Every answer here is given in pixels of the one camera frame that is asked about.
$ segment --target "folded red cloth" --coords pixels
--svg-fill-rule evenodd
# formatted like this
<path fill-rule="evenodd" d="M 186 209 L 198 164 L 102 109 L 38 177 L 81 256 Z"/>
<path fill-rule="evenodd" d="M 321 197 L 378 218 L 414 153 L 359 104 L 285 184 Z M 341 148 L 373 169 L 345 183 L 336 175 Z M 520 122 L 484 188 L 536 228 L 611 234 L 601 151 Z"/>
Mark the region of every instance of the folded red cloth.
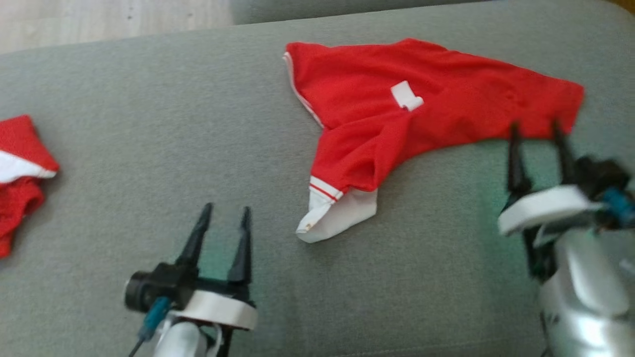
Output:
<path fill-rule="evenodd" d="M 584 89 L 501 61 L 405 39 L 327 47 L 290 43 L 284 59 L 300 102 L 324 128 L 296 233 L 329 238 L 375 214 L 377 188 L 424 152 L 507 138 L 569 133 Z"/>
<path fill-rule="evenodd" d="M 11 253 L 13 231 L 22 218 L 44 202 L 41 179 L 59 169 L 28 115 L 0 121 L 0 259 Z"/>

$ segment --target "white trim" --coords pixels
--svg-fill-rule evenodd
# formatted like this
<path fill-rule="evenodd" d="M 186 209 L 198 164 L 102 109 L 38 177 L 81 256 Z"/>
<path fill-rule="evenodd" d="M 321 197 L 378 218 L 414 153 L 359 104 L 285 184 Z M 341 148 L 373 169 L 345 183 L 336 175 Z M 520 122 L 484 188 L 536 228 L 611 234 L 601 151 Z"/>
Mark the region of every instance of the white trim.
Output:
<path fill-rule="evenodd" d="M 317 188 L 319 188 L 320 190 L 322 190 L 322 191 L 328 193 L 329 195 L 335 197 L 336 200 L 340 199 L 344 195 L 344 192 L 336 189 L 335 187 L 327 184 L 326 182 L 320 180 L 319 178 L 317 178 L 315 176 L 311 176 L 311 178 L 309 179 L 309 184 L 310 185 L 314 185 Z"/>
<path fill-rule="evenodd" d="M 377 212 L 377 190 L 351 189 L 339 201 L 309 190 L 309 212 L 295 233 L 307 243 L 315 243 L 344 232 Z"/>
<path fill-rule="evenodd" d="M 56 172 L 49 171 L 20 156 L 0 150 L 0 183 L 7 184 L 24 176 L 50 179 L 55 174 Z"/>
<path fill-rule="evenodd" d="M 295 77 L 293 75 L 293 59 L 291 58 L 291 53 L 285 52 L 283 59 L 286 62 L 286 68 L 287 68 L 287 71 L 289 72 L 289 82 L 291 83 L 291 88 L 293 89 L 293 92 L 295 93 L 296 97 L 298 97 L 298 99 L 300 100 L 300 103 L 302 103 L 302 105 L 304 105 L 307 111 L 311 113 L 311 115 L 313 116 L 313 119 L 315 119 L 317 123 L 322 128 L 324 128 L 324 124 L 322 124 L 322 121 L 320 120 L 318 115 L 313 111 L 311 103 L 309 103 L 309 101 L 306 100 L 306 98 L 304 98 L 300 94 L 300 92 L 298 92 L 298 89 L 295 87 Z"/>

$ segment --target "blue cable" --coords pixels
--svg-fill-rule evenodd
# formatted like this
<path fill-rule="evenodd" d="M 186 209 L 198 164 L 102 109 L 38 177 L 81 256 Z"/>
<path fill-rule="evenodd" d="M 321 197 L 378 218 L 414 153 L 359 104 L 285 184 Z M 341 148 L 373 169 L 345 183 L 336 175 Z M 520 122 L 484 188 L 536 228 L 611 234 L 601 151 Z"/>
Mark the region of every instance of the blue cable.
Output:
<path fill-rule="evenodd" d="M 631 199 L 615 187 L 609 187 L 602 195 L 608 211 L 617 218 L 620 228 L 635 227 L 635 205 Z"/>
<path fill-rule="evenodd" d="M 172 300 L 167 297 L 158 297 L 150 311 L 145 315 L 144 324 L 139 329 L 137 336 L 139 337 L 139 341 L 135 345 L 135 348 L 132 349 L 132 352 L 128 355 L 128 357 L 133 357 L 135 353 L 139 350 L 139 347 L 144 342 L 150 341 L 154 336 L 154 332 L 156 332 L 157 327 L 161 321 L 165 319 L 168 315 L 168 311 L 170 311 L 170 306 L 172 305 Z"/>

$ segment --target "wooden floor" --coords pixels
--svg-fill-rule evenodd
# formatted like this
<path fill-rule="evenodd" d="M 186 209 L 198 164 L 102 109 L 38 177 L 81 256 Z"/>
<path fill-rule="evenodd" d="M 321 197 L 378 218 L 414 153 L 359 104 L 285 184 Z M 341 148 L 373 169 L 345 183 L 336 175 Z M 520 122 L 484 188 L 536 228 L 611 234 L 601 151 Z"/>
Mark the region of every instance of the wooden floor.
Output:
<path fill-rule="evenodd" d="M 229 26 L 230 1 L 0 0 L 0 53 Z M 635 11 L 635 0 L 612 1 Z"/>

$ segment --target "gray upholstery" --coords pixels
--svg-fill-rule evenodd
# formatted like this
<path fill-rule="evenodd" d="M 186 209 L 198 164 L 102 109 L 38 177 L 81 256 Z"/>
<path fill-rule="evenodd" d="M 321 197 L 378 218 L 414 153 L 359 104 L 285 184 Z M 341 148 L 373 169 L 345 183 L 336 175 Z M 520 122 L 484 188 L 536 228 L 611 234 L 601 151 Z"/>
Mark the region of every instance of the gray upholstery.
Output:
<path fill-rule="evenodd" d="M 537 357 L 524 251 L 496 230 L 505 142 L 410 160 L 380 188 L 377 216 L 308 245 L 293 231 L 320 129 L 281 56 L 290 41 L 417 37 L 576 81 L 574 147 L 635 169 L 634 25 L 604 1 L 494 1 L 1 56 L 0 116 L 31 114 L 63 171 L 0 261 L 0 354 L 126 355 L 142 316 L 123 306 L 125 281 L 173 259 L 213 201 L 201 263 L 214 277 L 253 207 L 260 324 L 235 334 L 232 356 Z M 555 184 L 550 145 L 526 153 L 538 184 Z M 612 246 L 616 259 L 633 246 Z"/>
<path fill-rule="evenodd" d="M 235 24 L 257 24 L 472 1 L 484 0 L 231 0 L 229 9 Z"/>

